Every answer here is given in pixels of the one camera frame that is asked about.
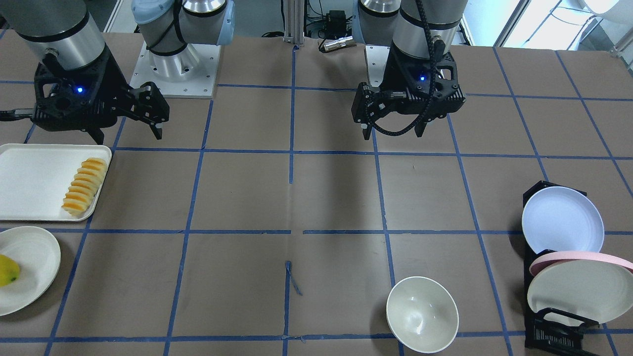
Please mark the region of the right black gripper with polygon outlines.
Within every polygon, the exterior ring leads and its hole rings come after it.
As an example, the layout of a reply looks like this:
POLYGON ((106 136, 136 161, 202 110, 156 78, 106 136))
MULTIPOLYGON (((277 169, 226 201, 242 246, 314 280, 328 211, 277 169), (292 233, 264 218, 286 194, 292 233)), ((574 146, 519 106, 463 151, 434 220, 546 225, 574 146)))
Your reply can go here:
POLYGON ((161 140, 170 107, 155 83, 130 88, 111 50, 105 47, 92 63, 65 70, 57 56, 47 53, 34 76, 36 104, 32 122, 43 130, 85 131, 97 145, 104 144, 102 128, 119 116, 149 126, 161 140))

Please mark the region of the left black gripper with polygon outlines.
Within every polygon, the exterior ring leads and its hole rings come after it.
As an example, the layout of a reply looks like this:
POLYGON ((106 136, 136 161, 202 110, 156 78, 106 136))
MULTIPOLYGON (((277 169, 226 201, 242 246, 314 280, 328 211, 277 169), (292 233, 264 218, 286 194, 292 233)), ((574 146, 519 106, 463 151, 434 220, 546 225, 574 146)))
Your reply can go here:
MULTIPOLYGON (((418 115, 429 103, 426 115, 436 119, 456 112, 465 102, 451 52, 447 52, 432 69, 429 59, 414 58, 391 48, 382 84, 379 88, 367 83, 358 84, 351 115, 354 122, 361 125, 364 140, 369 140, 375 122, 386 117, 388 109, 403 115, 418 115)), ((423 136, 428 123, 428 119, 416 123, 416 137, 423 136)))

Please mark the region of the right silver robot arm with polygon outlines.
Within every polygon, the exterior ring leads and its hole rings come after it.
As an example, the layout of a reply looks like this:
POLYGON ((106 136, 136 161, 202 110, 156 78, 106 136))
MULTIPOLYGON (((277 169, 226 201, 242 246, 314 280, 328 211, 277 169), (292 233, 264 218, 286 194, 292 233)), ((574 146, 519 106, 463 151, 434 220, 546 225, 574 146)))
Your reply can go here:
POLYGON ((134 0, 151 77, 132 86, 83 0, 3 0, 1 15, 38 58, 32 108, 2 111, 1 120, 29 119, 48 132, 82 131, 103 144, 103 128, 119 117, 147 124, 162 138, 171 83, 208 79, 196 45, 228 45, 232 0, 134 0))

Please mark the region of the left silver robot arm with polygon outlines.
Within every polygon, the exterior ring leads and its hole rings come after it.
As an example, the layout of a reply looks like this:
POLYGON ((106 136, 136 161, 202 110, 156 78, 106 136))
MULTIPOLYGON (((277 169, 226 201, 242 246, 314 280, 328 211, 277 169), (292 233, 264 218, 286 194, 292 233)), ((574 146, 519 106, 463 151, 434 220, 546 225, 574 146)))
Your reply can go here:
POLYGON ((373 132, 423 136, 428 123, 457 112, 466 101, 457 81, 450 47, 465 0, 357 0, 353 40, 386 47, 376 64, 366 55, 376 78, 360 83, 351 115, 365 140, 373 132))

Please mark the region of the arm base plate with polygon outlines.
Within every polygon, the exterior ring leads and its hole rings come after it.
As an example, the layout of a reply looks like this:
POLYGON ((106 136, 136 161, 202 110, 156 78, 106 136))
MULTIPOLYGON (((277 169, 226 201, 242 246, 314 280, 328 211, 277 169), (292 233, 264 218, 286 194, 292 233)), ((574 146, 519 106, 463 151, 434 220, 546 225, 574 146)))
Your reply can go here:
POLYGON ((219 45, 188 44, 178 54, 159 56, 142 47, 130 86, 152 82, 165 98, 212 99, 221 49, 219 45))
POLYGON ((378 87, 382 84, 389 52, 389 46, 366 45, 365 58, 369 85, 378 87))

